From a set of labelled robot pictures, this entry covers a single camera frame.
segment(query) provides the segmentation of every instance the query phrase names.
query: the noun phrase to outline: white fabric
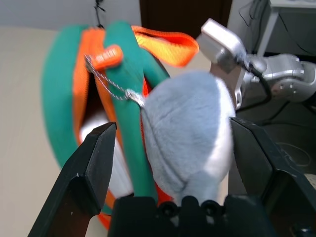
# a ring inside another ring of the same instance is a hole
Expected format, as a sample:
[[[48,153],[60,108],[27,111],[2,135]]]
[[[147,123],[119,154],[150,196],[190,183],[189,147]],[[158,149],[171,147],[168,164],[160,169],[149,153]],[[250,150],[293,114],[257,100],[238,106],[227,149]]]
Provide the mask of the white fabric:
[[[84,141],[86,136],[94,128],[107,122],[109,121],[104,111],[96,112],[96,114],[84,122],[80,131],[81,140]],[[109,183],[109,190],[116,198],[127,196],[134,192],[123,152],[117,139],[115,139],[113,168]]]

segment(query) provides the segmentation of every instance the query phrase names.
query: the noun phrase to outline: orange plastic tag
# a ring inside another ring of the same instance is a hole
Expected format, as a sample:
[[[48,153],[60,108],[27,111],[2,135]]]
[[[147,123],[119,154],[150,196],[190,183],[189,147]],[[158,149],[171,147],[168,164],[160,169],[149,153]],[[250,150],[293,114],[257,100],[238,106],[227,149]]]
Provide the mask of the orange plastic tag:
[[[118,45],[107,47],[102,53],[91,56],[91,64],[96,71],[119,65],[123,60],[123,51]]]

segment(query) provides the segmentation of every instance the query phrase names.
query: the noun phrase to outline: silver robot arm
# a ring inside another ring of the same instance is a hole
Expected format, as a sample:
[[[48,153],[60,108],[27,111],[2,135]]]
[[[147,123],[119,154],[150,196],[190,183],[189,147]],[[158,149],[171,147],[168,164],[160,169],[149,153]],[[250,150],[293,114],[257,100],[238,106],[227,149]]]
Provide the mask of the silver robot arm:
[[[226,83],[236,110],[243,99],[267,97],[267,90],[274,98],[293,102],[315,97],[316,104],[315,64],[290,54],[266,58],[248,55],[241,39],[212,19],[202,26],[197,42],[212,62],[210,72]]]

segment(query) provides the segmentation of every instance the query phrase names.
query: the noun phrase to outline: gray plush toy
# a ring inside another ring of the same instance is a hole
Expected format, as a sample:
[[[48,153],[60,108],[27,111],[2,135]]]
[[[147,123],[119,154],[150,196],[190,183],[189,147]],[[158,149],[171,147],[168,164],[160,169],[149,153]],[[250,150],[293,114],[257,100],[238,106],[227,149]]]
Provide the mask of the gray plush toy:
[[[142,121],[154,180],[177,205],[185,196],[217,200],[231,166],[229,117],[235,110],[221,79],[192,72],[167,79],[145,100]]]

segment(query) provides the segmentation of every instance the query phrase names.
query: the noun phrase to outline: metal chain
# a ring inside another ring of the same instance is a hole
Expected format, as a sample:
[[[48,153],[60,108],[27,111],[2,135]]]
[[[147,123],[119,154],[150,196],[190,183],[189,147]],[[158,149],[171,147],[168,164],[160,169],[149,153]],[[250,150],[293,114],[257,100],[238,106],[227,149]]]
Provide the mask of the metal chain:
[[[93,66],[92,66],[92,63],[91,63],[91,59],[89,56],[85,56],[85,61],[86,61],[86,67],[87,69],[93,73],[97,78],[98,80],[100,81],[100,83],[103,85],[103,87],[108,91],[108,93],[110,95],[112,95],[114,98],[118,99],[118,100],[127,100],[128,97],[126,96],[126,90],[123,89],[123,87],[117,85],[115,82],[111,81],[110,79],[108,79],[105,75],[102,75],[101,73],[97,72],[96,70],[94,70]],[[117,89],[119,89],[120,91],[124,92],[124,96],[117,96],[117,95],[114,95],[110,89],[108,89],[103,81],[101,80],[101,78],[103,80],[106,80],[108,83],[110,83],[111,85],[113,85],[114,87],[116,87]]]
[[[131,89],[124,89],[123,87],[117,85],[115,82],[111,81],[110,79],[108,79],[105,75],[99,73],[98,71],[96,71],[91,63],[91,58],[87,55],[85,55],[85,62],[86,62],[86,67],[87,70],[91,73],[93,73],[98,80],[100,81],[100,83],[103,85],[103,87],[108,91],[108,93],[113,96],[114,98],[118,99],[118,100],[133,100],[135,101],[141,108],[144,107],[145,105],[145,97]],[[114,95],[103,83],[103,80],[106,80],[108,83],[110,83],[111,85],[113,85],[114,87],[116,87],[117,89],[119,89],[120,91],[122,91],[124,93],[124,96],[117,96]]]

